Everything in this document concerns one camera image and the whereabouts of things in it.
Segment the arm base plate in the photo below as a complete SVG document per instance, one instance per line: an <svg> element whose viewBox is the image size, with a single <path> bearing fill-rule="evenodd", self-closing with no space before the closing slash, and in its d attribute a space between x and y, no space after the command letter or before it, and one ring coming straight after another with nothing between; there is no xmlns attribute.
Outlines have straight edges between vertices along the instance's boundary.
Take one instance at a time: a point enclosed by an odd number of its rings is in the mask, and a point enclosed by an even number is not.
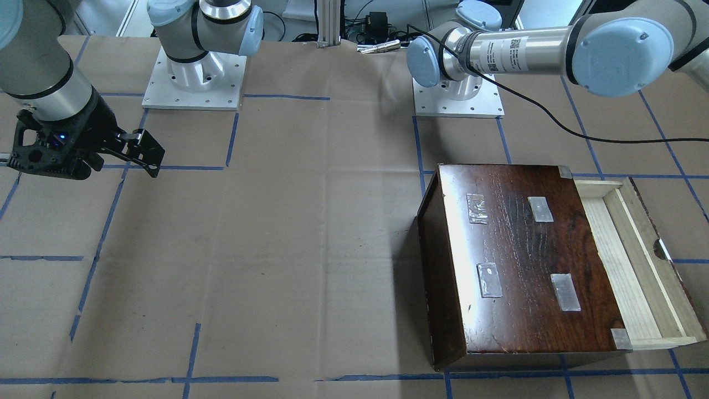
<svg viewBox="0 0 709 399"><path fill-rule="evenodd" d="M413 93L417 116L496 118L505 114L498 86L480 76L441 81L433 88L413 80Z"/></svg>
<svg viewBox="0 0 709 399"><path fill-rule="evenodd" d="M158 53L142 106L147 109L237 111L248 57L210 52L192 63Z"/></svg>

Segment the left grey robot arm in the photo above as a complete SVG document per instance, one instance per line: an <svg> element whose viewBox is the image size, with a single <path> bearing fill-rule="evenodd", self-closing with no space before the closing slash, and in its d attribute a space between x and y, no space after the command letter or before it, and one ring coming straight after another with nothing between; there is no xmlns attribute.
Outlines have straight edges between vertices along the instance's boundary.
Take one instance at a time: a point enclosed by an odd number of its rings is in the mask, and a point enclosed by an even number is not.
<svg viewBox="0 0 709 399"><path fill-rule="evenodd" d="M706 50L706 1L636 1L568 26L505 31L492 5L463 1L455 18L410 43L406 63L425 88L472 75L529 73L565 75L589 93L620 98L666 70L691 66Z"/></svg>

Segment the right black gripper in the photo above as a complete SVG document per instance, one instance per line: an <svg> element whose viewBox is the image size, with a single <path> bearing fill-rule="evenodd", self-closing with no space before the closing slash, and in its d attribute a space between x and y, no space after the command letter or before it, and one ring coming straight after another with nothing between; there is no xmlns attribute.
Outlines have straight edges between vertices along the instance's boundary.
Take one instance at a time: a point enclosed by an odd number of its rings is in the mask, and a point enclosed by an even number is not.
<svg viewBox="0 0 709 399"><path fill-rule="evenodd" d="M131 161L150 177L159 174L165 149L145 129L120 129L114 112L94 89L78 114L41 121L38 112L21 109L7 166L23 173L85 180L104 166L101 154Z"/></svg>

